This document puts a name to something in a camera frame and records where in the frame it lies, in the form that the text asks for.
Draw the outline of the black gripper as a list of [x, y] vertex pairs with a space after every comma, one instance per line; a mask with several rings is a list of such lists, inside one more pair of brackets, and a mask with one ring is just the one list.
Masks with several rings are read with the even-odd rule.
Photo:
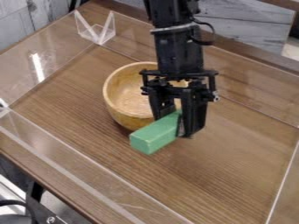
[[203, 46], [211, 41], [201, 40], [201, 30], [196, 24], [187, 24], [151, 31], [153, 35], [157, 69], [144, 69], [141, 87], [148, 95], [153, 119], [159, 120], [175, 111], [169, 81], [188, 81], [189, 89], [181, 91], [181, 113], [177, 119], [177, 137], [189, 138], [204, 128], [208, 102], [219, 99], [215, 76], [217, 72], [205, 70]]

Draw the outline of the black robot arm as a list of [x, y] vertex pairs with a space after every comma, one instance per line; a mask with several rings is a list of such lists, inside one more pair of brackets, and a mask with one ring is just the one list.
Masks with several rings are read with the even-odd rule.
[[176, 135], [191, 137], [205, 125], [208, 103], [219, 99], [219, 72], [203, 64], [201, 48], [213, 42], [201, 38], [199, 0], [144, 0], [144, 7], [153, 24], [157, 68], [140, 71], [141, 93], [156, 120], [181, 111]]

